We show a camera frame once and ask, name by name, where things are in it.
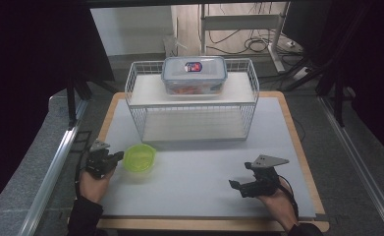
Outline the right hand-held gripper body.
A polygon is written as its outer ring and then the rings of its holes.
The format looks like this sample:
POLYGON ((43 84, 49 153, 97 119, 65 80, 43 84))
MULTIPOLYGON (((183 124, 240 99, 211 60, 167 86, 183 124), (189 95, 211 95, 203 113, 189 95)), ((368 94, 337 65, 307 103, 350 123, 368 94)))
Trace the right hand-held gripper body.
POLYGON ((288 159, 260 154, 258 158, 252 162, 255 166, 255 169, 252 170, 255 180, 242 185, 244 188, 241 192, 242 197, 253 198, 273 195, 281 186, 275 167, 287 163, 289 163, 288 159))

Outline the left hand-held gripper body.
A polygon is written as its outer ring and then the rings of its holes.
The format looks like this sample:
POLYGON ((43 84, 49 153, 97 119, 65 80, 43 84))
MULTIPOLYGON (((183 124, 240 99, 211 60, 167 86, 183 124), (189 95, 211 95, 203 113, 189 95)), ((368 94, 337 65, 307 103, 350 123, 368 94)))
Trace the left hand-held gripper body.
POLYGON ((88 150, 85 170, 96 179, 101 179, 115 168, 115 160, 109 148, 108 144, 95 140, 88 150))

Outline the green plastic bowl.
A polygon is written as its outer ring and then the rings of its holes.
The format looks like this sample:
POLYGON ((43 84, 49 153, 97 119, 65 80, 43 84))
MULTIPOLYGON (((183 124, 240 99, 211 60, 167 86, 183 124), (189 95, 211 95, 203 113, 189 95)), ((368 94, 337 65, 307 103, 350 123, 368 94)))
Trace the green plastic bowl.
POLYGON ((156 149, 149 145, 131 146, 124 154, 123 166, 127 171, 133 173, 145 173, 153 167, 155 154, 156 149))

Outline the white wire rack shelf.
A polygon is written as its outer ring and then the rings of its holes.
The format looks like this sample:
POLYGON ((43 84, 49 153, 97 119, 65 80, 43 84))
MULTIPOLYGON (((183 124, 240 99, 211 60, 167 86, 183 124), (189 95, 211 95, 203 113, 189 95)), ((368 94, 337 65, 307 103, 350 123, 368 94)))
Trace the white wire rack shelf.
POLYGON ((164 60, 133 63, 125 100, 140 138, 144 142, 246 139, 258 100, 257 75, 248 58, 225 61, 228 79, 215 96, 170 95, 161 81, 164 60))

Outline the clear plastic food container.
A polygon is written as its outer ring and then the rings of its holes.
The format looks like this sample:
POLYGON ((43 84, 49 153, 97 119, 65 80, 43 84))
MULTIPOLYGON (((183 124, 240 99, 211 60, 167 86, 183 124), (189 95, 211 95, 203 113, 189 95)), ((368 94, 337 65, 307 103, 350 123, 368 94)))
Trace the clear plastic food container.
POLYGON ((228 79, 226 61, 220 56, 170 57, 163 62, 161 81, 175 96, 215 96, 228 79))

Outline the person's left hand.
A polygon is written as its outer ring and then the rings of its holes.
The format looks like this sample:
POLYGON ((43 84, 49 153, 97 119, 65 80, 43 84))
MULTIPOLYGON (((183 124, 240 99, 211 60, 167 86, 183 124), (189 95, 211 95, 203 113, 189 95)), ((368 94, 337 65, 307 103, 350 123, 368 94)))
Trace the person's left hand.
POLYGON ((90 173, 84 171, 80 178, 80 195, 89 201, 99 204, 105 196, 110 180, 115 170, 105 174, 100 179, 95 179, 90 173))

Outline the person's right hand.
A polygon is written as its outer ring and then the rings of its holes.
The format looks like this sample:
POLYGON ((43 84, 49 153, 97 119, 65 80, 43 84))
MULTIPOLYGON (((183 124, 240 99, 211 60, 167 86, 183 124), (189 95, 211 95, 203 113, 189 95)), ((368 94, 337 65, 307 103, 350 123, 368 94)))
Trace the person's right hand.
POLYGON ((271 196, 259 196, 270 215, 289 233, 295 225, 299 225, 291 201, 286 194, 277 189, 271 196))

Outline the grey table mat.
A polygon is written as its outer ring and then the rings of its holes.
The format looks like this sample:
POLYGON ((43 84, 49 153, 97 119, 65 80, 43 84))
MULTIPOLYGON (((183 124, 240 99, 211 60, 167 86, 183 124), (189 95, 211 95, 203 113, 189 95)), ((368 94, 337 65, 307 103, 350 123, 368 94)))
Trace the grey table mat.
POLYGON ((118 166, 105 197, 106 216, 133 217, 267 217, 257 199, 244 198, 229 182, 253 180, 246 162, 260 154, 287 159, 276 168, 290 181, 300 217, 314 218, 316 210, 302 174, 283 109, 277 97, 258 100, 244 141, 153 143, 155 162, 146 173, 118 166))

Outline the black metal stand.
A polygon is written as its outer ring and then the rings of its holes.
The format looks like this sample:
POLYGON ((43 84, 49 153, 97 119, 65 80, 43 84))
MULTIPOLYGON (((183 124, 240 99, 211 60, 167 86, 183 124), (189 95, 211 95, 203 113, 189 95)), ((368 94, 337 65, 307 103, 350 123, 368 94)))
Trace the black metal stand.
POLYGON ((344 76, 335 62, 329 63, 322 74, 322 78, 315 89, 319 96, 327 95, 331 90, 333 96, 333 116, 341 127, 344 127, 343 102, 348 100, 344 95, 344 76))
POLYGON ((107 81, 81 74, 67 79, 66 93, 69 129, 72 130, 82 118, 81 109, 92 101, 101 98, 105 92, 115 94, 119 90, 107 81))

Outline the white power strip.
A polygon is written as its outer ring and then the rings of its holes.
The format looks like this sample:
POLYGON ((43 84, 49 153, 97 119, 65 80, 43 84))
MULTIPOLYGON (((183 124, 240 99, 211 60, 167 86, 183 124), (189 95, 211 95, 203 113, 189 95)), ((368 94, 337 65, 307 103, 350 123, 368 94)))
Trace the white power strip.
POLYGON ((302 67, 298 72, 296 72, 293 76, 293 79, 295 81, 298 81, 300 79, 302 79, 303 77, 305 77, 307 74, 309 74, 311 72, 311 69, 310 68, 307 68, 307 67, 302 67))

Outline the black curtain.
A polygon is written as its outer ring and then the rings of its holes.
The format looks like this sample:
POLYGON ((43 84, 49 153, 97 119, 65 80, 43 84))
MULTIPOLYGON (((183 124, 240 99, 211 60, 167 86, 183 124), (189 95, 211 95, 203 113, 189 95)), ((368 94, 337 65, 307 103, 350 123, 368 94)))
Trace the black curtain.
POLYGON ((87 0, 0 0, 0 194, 69 80, 113 77, 87 0))
POLYGON ((283 33, 320 67, 336 63, 318 84, 326 94, 340 79, 352 107, 384 146, 384 0, 296 0, 283 33))

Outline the aluminium rail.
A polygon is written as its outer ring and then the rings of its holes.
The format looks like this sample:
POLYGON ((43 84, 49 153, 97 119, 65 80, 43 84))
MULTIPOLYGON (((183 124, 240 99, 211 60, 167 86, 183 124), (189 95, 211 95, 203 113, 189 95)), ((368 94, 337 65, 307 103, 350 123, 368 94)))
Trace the aluminium rail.
POLYGON ((347 156, 352 163, 358 178, 360 179, 363 187, 371 198, 375 208, 377 209, 382 221, 384 222, 384 193, 377 185, 377 182, 371 175, 368 167, 365 165, 361 155, 355 147, 351 137, 346 129, 339 124, 334 117, 334 109, 329 101, 323 97, 318 97, 331 126, 333 127, 338 139, 340 140, 347 156))
POLYGON ((70 152, 72 143, 80 127, 80 119, 88 106, 88 102, 81 100, 75 110, 76 122, 72 128, 68 128, 53 156, 50 166, 44 179, 34 197, 34 200, 27 212, 27 216, 21 226, 18 236, 33 236, 41 217, 46 209, 51 194, 55 188, 61 170, 70 152))

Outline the white desk frame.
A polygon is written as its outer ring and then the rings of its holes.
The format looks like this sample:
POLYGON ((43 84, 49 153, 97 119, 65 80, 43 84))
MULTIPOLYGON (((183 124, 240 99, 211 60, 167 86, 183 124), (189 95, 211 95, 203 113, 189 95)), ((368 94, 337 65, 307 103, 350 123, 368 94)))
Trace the white desk frame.
POLYGON ((200 4, 200 54, 206 54, 206 32, 208 30, 274 30, 267 50, 278 73, 284 73, 284 65, 278 56, 277 46, 290 3, 286 2, 279 14, 226 15, 206 14, 205 4, 200 4))

